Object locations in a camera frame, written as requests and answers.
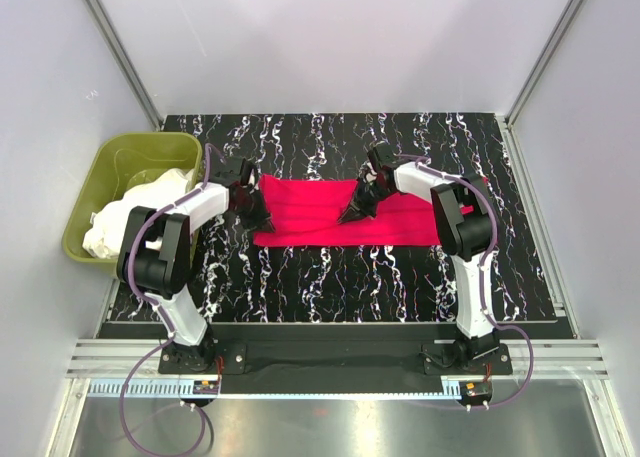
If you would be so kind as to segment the pink t shirt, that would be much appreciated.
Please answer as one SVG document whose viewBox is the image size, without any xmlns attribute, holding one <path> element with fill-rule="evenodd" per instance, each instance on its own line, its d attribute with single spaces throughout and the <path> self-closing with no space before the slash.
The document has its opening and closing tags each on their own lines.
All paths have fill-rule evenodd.
<svg viewBox="0 0 640 457">
<path fill-rule="evenodd" d="M 257 231 L 261 247 L 442 246 L 467 259 L 489 248 L 494 219 L 451 175 L 406 164 L 393 175 L 362 180 L 287 180 L 265 175 L 259 187 L 274 230 Z"/>
</svg>

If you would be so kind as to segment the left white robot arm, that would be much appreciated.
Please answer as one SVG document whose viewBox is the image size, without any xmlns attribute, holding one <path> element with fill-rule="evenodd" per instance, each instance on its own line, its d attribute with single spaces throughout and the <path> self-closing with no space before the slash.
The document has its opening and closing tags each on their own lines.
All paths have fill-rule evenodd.
<svg viewBox="0 0 640 457">
<path fill-rule="evenodd" d="M 212 331 L 188 288 L 192 236 L 217 216 L 231 212 L 248 232 L 275 231 L 257 166 L 233 157 L 204 182 L 161 209 L 134 207 L 119 251 L 117 276 L 150 304 L 167 330 L 165 348 L 196 373 L 215 363 Z"/>
</svg>

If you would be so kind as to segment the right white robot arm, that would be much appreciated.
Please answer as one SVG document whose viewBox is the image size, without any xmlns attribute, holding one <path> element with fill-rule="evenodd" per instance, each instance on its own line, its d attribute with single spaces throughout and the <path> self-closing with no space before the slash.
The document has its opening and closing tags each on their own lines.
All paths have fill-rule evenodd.
<svg viewBox="0 0 640 457">
<path fill-rule="evenodd" d="M 421 157 L 396 154 L 384 143 L 371 147 L 367 157 L 371 169 L 358 177 L 338 222 L 374 218 L 379 204 L 395 194 L 432 205 L 440 246 L 454 266 L 459 336 L 438 355 L 423 355 L 442 370 L 480 371 L 500 344 L 490 303 L 497 218 L 484 179 L 475 173 L 460 176 L 434 170 Z"/>
</svg>

